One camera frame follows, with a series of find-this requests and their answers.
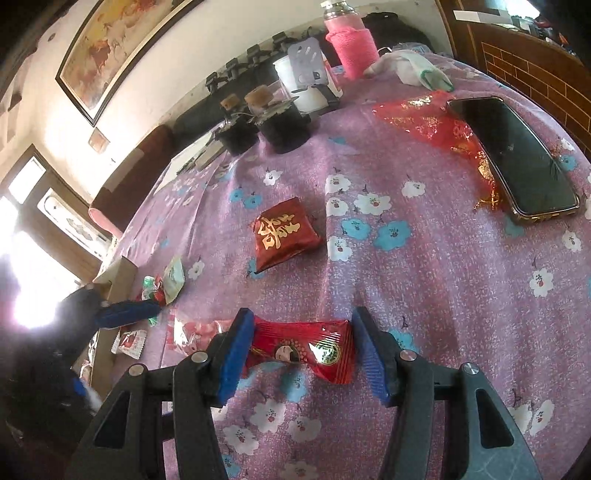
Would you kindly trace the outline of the red portrait candy packet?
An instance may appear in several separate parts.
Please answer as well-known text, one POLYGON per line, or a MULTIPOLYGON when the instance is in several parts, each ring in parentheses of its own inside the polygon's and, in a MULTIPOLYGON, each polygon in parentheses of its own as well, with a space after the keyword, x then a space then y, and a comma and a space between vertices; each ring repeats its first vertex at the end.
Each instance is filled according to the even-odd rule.
POLYGON ((280 323, 254 318, 254 334, 242 377, 263 363, 305 366, 332 384, 352 382, 356 364, 349 320, 280 323))

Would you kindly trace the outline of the green white snack packet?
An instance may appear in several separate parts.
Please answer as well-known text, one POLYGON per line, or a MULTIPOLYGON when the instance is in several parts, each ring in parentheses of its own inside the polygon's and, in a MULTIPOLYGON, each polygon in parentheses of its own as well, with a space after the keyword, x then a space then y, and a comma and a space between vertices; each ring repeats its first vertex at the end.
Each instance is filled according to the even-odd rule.
POLYGON ((179 256, 171 259, 161 276, 145 276, 139 298, 154 300, 160 306, 171 304, 185 284, 184 269, 179 256))

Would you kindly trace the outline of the cardboard tray box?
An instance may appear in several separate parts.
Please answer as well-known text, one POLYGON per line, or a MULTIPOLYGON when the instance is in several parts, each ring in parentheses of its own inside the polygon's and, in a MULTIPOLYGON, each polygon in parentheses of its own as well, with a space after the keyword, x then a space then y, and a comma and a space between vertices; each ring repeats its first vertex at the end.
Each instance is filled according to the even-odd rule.
MULTIPOLYGON (((94 280, 93 284, 102 294, 107 308, 127 301, 130 297, 137 267, 126 257, 114 260, 94 280)), ((111 374, 114 366, 113 342, 122 325, 123 308, 115 307, 99 318, 100 329, 93 337, 88 350, 90 361, 90 386, 104 399, 112 389, 111 374)))

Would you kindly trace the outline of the red gold-lettered snack packet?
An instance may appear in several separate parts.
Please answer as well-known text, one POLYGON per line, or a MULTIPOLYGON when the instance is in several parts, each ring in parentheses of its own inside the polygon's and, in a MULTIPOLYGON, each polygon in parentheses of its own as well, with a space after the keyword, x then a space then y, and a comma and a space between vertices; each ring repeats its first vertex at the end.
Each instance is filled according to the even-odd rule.
POLYGON ((322 243, 297 197, 263 211, 252 224, 256 238, 256 274, 314 250, 322 243))

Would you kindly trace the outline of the wooden glass door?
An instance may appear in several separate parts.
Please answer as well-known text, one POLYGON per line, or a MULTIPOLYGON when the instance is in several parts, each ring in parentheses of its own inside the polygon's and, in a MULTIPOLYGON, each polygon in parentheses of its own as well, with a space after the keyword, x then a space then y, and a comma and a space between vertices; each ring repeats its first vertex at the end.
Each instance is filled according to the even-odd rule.
POLYGON ((31 145, 1 180, 1 197, 16 208, 16 229, 81 283, 93 280, 112 235, 97 226, 85 202, 31 145))

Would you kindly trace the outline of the purple floral tablecloth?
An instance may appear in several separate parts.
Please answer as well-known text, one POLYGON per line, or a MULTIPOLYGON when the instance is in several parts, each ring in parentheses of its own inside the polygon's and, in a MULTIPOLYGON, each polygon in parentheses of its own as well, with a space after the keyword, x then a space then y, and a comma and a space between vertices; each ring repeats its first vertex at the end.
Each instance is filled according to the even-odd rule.
POLYGON ((590 437, 590 209, 534 225, 474 209, 478 179, 451 152, 377 119, 379 102, 425 95, 396 75, 342 82, 342 106, 276 155, 259 142, 153 189, 116 248, 139 277, 179 256, 179 317, 346 319, 450 367, 478 364, 541 474, 563 477, 590 437), (297 197, 322 237, 256 274, 252 224, 297 197))

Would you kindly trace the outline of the white paper sheet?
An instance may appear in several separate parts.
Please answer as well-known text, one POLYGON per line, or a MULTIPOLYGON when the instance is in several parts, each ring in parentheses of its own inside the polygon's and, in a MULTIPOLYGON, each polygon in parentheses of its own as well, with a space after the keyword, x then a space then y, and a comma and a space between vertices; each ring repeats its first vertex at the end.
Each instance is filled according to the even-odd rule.
POLYGON ((183 150, 177 153, 169 162, 167 167, 164 169, 161 177, 156 181, 154 184, 153 193, 157 193, 161 190, 164 186, 168 183, 173 181, 178 172, 194 157, 196 157, 202 150, 204 150, 205 146, 209 141, 212 139, 212 134, 207 133, 204 136, 201 136, 197 140, 193 141, 191 144, 186 146, 183 150))

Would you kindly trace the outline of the small olive notebook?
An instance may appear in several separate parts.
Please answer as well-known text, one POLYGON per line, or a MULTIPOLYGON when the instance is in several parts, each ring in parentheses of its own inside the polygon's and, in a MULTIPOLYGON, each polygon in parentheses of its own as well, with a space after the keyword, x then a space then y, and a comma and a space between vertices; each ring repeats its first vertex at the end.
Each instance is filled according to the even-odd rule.
POLYGON ((198 171, 205 169, 211 164, 217 157, 225 152, 224 145, 214 140, 202 148, 194 158, 194 168, 198 171))

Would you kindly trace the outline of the black leather sofa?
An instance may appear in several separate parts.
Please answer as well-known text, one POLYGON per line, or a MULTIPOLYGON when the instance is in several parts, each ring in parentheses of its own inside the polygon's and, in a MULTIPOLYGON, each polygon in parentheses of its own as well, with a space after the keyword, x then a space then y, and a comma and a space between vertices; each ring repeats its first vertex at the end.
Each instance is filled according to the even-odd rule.
POLYGON ((270 85, 279 80, 273 67, 273 61, 278 59, 280 56, 266 59, 259 65, 240 73, 235 79, 221 83, 213 90, 207 87, 204 99, 190 106, 174 121, 172 133, 177 142, 190 143, 223 120, 225 110, 221 106, 221 101, 229 95, 235 94, 243 100, 245 95, 254 88, 270 85))

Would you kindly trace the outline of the black cup with figurine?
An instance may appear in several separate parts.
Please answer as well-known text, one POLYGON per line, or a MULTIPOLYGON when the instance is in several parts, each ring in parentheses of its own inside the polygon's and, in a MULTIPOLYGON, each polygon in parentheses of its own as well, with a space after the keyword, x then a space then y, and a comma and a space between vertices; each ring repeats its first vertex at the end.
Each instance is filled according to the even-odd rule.
POLYGON ((253 115, 238 95, 231 94, 221 100, 224 122, 214 137, 232 156, 245 153, 259 142, 259 130, 253 124, 253 115))

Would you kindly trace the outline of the smartphone with gold case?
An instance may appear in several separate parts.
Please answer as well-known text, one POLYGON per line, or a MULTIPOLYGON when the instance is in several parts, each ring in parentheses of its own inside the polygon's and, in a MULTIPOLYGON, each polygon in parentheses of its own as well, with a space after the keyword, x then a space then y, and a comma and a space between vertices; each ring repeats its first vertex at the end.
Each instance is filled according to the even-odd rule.
POLYGON ((580 197, 558 160, 503 99, 455 99, 447 109, 478 139, 515 222, 542 222, 579 211, 580 197))

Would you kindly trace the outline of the red plastic wrapper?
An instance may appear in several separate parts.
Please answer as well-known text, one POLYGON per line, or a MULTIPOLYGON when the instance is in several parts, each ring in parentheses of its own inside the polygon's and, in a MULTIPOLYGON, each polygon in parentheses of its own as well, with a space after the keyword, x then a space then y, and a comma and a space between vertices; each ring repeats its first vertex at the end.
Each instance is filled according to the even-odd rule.
POLYGON ((495 211, 502 201, 489 158, 468 124, 448 109, 451 100, 455 100, 451 93, 438 90, 407 100, 379 102, 373 113, 414 138, 462 158, 479 183, 480 198, 474 209, 487 206, 495 211))

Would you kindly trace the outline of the framed landscape painting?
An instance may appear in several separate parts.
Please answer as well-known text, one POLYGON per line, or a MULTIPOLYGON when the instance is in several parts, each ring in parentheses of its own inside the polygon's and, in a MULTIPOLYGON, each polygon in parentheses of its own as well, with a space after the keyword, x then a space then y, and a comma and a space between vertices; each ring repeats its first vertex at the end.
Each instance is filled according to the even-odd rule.
POLYGON ((56 74, 56 82, 90 125, 98 123, 147 50, 198 4, 190 0, 107 0, 93 6, 56 74))

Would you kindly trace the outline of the white paper bag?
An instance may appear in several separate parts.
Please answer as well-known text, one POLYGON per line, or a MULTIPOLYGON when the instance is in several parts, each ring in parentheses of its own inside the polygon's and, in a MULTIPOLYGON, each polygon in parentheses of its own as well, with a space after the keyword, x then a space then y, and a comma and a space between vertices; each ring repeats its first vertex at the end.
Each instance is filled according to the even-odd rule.
POLYGON ((273 68, 301 113, 322 114, 339 107, 342 89, 314 37, 290 45, 273 68))

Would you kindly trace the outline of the white crumpled cloth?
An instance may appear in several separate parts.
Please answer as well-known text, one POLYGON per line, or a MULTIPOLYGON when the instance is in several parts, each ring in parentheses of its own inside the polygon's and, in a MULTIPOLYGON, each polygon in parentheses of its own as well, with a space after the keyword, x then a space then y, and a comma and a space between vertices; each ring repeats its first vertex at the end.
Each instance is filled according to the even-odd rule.
POLYGON ((430 91, 453 92, 452 80, 423 55, 412 50, 396 50, 386 53, 363 71, 367 78, 396 75, 410 86, 424 87, 430 91))

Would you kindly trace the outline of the pink sleeved water bottle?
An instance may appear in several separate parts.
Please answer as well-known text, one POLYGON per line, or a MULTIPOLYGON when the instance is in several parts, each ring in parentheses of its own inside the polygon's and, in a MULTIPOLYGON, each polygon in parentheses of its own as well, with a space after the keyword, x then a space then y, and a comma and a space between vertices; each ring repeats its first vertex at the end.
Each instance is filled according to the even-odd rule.
POLYGON ((321 8, 328 30, 325 39, 335 48, 346 77, 349 80, 362 78, 379 59, 372 33, 347 1, 324 1, 321 8))

